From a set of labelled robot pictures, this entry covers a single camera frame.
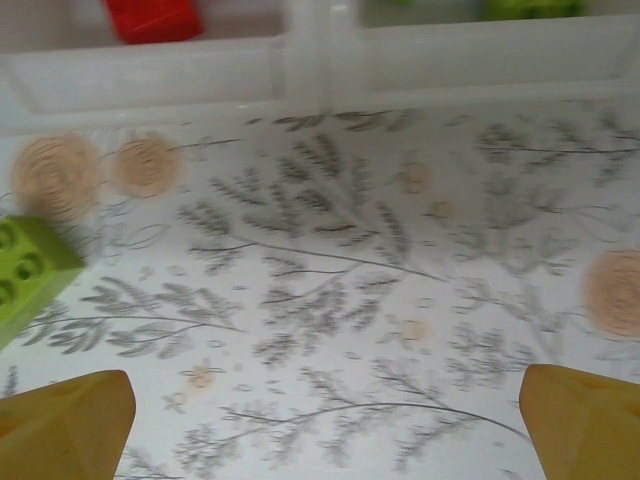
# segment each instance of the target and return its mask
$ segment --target lego brick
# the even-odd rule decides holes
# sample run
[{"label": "lego brick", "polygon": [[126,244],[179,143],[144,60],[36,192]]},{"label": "lego brick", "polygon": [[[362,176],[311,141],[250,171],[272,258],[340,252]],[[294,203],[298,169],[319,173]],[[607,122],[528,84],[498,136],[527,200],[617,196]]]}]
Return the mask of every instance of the lego brick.
[{"label": "lego brick", "polygon": [[118,36],[130,44],[179,42],[204,31],[191,0],[104,0]]},{"label": "lego brick", "polygon": [[520,411],[547,480],[640,479],[640,385],[532,365]]},{"label": "lego brick", "polygon": [[584,11],[584,0],[489,0],[486,17],[488,20],[576,17]]},{"label": "lego brick", "polygon": [[0,219],[0,349],[83,268],[83,261],[42,219]]},{"label": "lego brick", "polygon": [[0,470],[11,480],[112,480],[135,416],[121,371],[0,400]]}]

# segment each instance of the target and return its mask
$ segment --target leaf pattern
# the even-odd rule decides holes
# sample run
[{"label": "leaf pattern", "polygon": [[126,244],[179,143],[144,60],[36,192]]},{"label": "leaf pattern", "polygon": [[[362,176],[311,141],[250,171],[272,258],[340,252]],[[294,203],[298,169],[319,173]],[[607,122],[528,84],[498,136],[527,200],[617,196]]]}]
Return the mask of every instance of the leaf pattern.
[{"label": "leaf pattern", "polygon": [[[311,457],[336,477],[533,478],[512,461],[528,365],[640,376],[637,339],[602,335],[580,291],[594,257],[638,245],[640,137],[598,105],[485,108],[154,127],[184,184],[155,204],[105,184],[95,217],[54,225],[90,268],[3,350],[1,394],[125,369],[156,414],[117,479],[304,477]],[[87,136],[108,163],[147,133]],[[407,151],[430,169],[411,195]],[[479,469],[471,442],[506,455]]]}]

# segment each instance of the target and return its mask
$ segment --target white surface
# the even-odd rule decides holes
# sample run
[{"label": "white surface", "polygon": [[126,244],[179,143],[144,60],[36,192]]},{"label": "white surface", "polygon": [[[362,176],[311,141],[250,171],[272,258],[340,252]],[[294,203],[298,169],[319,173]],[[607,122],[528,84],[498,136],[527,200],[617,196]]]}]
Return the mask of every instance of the white surface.
[{"label": "white surface", "polygon": [[[640,380],[640,343],[594,330],[581,308],[593,261],[640,247],[640,108],[620,103],[617,117],[559,102],[80,132],[107,175],[128,139],[160,132],[186,177],[142,201],[109,182],[97,214],[68,226],[96,263],[0,353],[0,395],[124,369],[138,408],[118,480],[543,480],[513,431],[526,365]],[[32,138],[0,139],[0,195]],[[66,197],[68,163],[43,160],[37,180]],[[416,167],[428,174],[408,185]],[[186,222],[199,202],[228,231]],[[632,297],[618,308],[634,311]],[[277,339],[269,368],[259,352]]]}]

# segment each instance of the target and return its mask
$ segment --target red lego brick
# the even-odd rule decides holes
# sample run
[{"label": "red lego brick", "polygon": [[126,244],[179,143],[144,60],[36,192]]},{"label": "red lego brick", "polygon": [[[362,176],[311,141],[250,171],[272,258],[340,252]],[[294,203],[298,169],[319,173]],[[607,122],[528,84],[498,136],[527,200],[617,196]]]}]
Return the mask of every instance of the red lego brick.
[{"label": "red lego brick", "polygon": [[204,32],[191,0],[104,0],[118,36],[126,43],[188,40]]}]

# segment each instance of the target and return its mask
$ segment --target peach circle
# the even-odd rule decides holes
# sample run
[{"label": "peach circle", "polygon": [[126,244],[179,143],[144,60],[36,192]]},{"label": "peach circle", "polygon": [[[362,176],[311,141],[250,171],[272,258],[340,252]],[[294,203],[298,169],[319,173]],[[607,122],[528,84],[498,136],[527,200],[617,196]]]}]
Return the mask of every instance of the peach circle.
[{"label": "peach circle", "polygon": [[441,220],[450,220],[456,215],[453,204],[447,200],[440,200],[431,205],[431,214]]},{"label": "peach circle", "polygon": [[405,320],[402,322],[402,338],[410,342],[424,340],[429,333],[429,327],[425,321]]},{"label": "peach circle", "polygon": [[84,216],[98,203],[100,154],[74,134],[40,138],[13,166],[11,188],[28,213],[57,221]]},{"label": "peach circle", "polygon": [[132,140],[116,153],[113,181],[123,192],[149,198],[173,188],[184,172],[176,148],[158,135]]},{"label": "peach circle", "polygon": [[605,332],[640,336],[640,252],[607,252],[589,268],[584,304],[592,322]]},{"label": "peach circle", "polygon": [[424,163],[410,163],[404,172],[404,183],[407,193],[420,193],[428,187],[429,167]]}]

